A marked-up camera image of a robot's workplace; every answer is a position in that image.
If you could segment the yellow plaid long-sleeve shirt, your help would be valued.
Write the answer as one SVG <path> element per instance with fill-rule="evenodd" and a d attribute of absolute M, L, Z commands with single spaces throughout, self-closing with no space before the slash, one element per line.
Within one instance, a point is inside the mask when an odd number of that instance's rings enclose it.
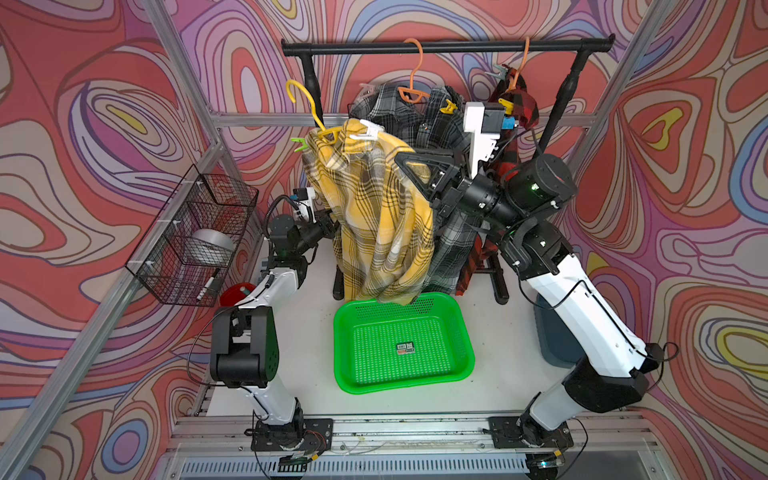
<path fill-rule="evenodd" d="M 348 301 L 406 305 L 423 290 L 435 249 L 433 210 L 395 163 L 411 152 L 386 132 L 377 141 L 348 137 L 364 131 L 350 119 L 327 145 L 309 131 L 302 155 L 307 181 L 338 223 L 333 248 Z"/>

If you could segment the white plastic clothespin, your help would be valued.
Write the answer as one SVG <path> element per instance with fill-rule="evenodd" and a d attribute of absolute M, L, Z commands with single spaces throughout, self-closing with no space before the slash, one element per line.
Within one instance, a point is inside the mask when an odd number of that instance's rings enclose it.
<path fill-rule="evenodd" d="M 379 135 L 385 132 L 383 126 L 368 120 L 360 120 L 359 123 L 365 130 L 355 134 L 349 134 L 349 138 L 360 141 L 377 141 Z"/>

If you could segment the green plastic clothespin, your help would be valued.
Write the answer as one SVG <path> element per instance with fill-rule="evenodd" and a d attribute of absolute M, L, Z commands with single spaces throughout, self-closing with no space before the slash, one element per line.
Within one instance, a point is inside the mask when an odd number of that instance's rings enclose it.
<path fill-rule="evenodd" d="M 295 152 L 303 152 L 308 149 L 308 143 L 305 138 L 291 137 L 290 141 L 296 145 Z"/>

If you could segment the yellow plastic hanger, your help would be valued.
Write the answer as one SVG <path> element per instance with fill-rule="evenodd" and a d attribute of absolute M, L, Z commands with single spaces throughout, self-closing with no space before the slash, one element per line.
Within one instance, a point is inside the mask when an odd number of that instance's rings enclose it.
<path fill-rule="evenodd" d="M 327 145 L 334 145 L 335 143 L 337 143 L 339 140 L 339 135 L 341 133 L 341 128 L 340 127 L 328 128 L 325 125 L 325 122 L 320 118 L 316 101 L 314 97 L 311 95 L 311 93 L 309 92 L 309 90 L 299 81 L 296 81 L 293 79 L 286 81 L 285 89 L 290 101 L 294 104 L 297 103 L 297 98 L 295 95 L 296 92 L 300 92 L 301 95 L 306 99 L 306 102 L 308 104 L 308 111 L 312 119 L 314 120 L 316 127 L 319 129 L 319 139 L 322 140 Z"/>

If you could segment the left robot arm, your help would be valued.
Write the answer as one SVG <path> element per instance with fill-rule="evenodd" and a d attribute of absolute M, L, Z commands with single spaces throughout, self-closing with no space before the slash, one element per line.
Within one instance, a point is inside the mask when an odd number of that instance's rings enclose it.
<path fill-rule="evenodd" d="M 278 376 L 280 361 L 275 313 L 304 283 L 306 253 L 334 236 L 338 223 L 329 209 L 308 209 L 300 221 L 287 214 L 267 221 L 268 256 L 255 289 L 212 321 L 209 369 L 215 382 L 244 394 L 255 417 L 252 435 L 293 448 L 306 435 L 298 398 Z"/>

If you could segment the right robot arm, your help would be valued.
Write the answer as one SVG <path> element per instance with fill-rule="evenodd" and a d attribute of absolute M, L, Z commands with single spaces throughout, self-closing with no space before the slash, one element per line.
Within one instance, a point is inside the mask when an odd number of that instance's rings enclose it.
<path fill-rule="evenodd" d="M 498 179 L 463 174 L 447 154 L 399 153 L 396 165 L 441 213 L 461 211 L 490 225 L 488 236 L 579 342 L 584 356 L 519 417 L 526 442 L 540 445 L 583 411 L 605 413 L 639 402 L 664 350 L 635 335 L 593 285 L 561 231 L 549 222 L 577 193 L 565 162 L 551 154 L 513 167 Z"/>

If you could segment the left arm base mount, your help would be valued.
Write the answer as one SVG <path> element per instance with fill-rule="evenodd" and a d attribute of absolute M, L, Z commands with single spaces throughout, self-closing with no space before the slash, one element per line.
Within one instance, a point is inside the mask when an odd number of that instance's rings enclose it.
<path fill-rule="evenodd" d="M 256 452 L 324 452 L 332 446 L 332 418 L 310 418 L 285 425 L 257 421 L 244 434 Z"/>

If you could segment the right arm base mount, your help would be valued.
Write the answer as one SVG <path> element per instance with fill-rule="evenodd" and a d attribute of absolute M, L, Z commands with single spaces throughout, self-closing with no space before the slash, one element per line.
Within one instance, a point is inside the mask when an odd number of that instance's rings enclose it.
<path fill-rule="evenodd" d="M 574 446 L 570 429 L 563 422 L 554 430 L 547 430 L 529 415 L 492 416 L 487 419 L 487 433 L 496 449 L 567 450 Z"/>

